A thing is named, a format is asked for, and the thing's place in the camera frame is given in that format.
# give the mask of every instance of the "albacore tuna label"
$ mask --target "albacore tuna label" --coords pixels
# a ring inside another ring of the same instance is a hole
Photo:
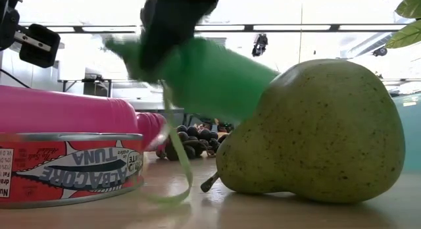
[[[141,183],[139,140],[0,142],[0,203],[97,195]]]

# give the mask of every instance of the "pear stem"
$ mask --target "pear stem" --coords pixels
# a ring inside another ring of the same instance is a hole
[[[200,186],[200,188],[202,189],[202,191],[204,193],[208,192],[213,184],[215,184],[215,182],[219,179],[219,174],[218,172],[216,172],[213,176],[211,176],[207,181],[203,182],[203,184]]]

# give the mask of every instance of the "green pear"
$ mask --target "green pear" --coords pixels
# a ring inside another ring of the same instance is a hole
[[[275,78],[253,116],[222,142],[216,164],[239,193],[356,203],[387,191],[404,158],[401,119],[379,78],[349,61],[321,59]]]

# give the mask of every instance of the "wooden table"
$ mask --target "wooden table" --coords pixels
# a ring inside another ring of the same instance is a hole
[[[404,174],[387,193],[354,206],[310,203],[289,193],[250,197],[232,193],[219,181],[208,193],[200,184],[215,171],[215,159],[192,161],[195,181],[179,207],[158,209],[141,191],[174,195],[187,188],[177,162],[148,153],[147,185],[138,191],[90,203],[45,209],[0,210],[1,229],[305,229],[421,228],[421,174]]]

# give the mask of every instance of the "tuna illustration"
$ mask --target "tuna illustration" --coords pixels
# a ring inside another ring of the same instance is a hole
[[[122,146],[78,151],[66,142],[66,155],[14,172],[15,176],[63,189],[62,199],[77,191],[119,190],[131,176],[140,176],[143,154]]]

